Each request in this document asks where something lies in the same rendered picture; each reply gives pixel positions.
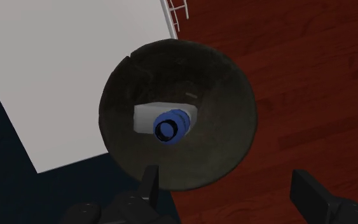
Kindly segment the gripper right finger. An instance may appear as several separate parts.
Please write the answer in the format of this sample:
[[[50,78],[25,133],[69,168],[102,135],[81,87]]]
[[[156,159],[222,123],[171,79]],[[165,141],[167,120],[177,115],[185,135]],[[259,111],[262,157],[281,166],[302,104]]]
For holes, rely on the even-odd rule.
[[[293,170],[290,200],[307,224],[358,224],[358,203],[331,194],[306,170]]]

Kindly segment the white railing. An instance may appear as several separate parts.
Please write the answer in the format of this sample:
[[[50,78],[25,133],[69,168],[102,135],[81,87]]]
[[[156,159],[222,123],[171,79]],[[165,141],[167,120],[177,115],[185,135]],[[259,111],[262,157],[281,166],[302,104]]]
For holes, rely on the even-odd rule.
[[[189,19],[188,3],[187,0],[181,0],[182,4],[174,6],[173,0],[160,0],[165,21],[169,30],[170,37],[177,39],[177,33],[180,32],[179,20],[177,17],[177,11],[184,9],[186,19]]]

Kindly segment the white box with blue cap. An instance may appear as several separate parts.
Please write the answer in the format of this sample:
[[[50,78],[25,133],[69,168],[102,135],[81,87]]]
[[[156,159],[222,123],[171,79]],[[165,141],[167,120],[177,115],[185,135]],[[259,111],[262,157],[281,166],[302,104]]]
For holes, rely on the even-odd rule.
[[[152,134],[163,144],[176,144],[194,127],[197,114],[198,109],[191,104],[138,104],[134,106],[134,131]]]

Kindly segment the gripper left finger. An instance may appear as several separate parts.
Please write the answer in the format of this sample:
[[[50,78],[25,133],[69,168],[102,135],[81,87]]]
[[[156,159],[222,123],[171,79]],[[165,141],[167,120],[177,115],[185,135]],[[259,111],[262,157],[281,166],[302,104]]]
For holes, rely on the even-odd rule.
[[[60,224],[179,224],[171,216],[156,212],[158,196],[159,167],[149,165],[137,191],[117,194],[105,209],[95,203],[75,204]]]

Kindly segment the dark round bowl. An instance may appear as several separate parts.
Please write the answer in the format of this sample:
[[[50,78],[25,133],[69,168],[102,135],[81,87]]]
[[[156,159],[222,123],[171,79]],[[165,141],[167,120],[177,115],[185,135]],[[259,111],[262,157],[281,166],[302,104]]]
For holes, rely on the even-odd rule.
[[[136,133],[134,108],[151,102],[195,106],[195,126],[173,145]],[[164,190],[200,188],[234,170],[257,123],[251,84],[236,63],[214,48],[179,39],[146,44],[126,56],[99,104],[100,132],[114,161],[135,179],[157,165]]]

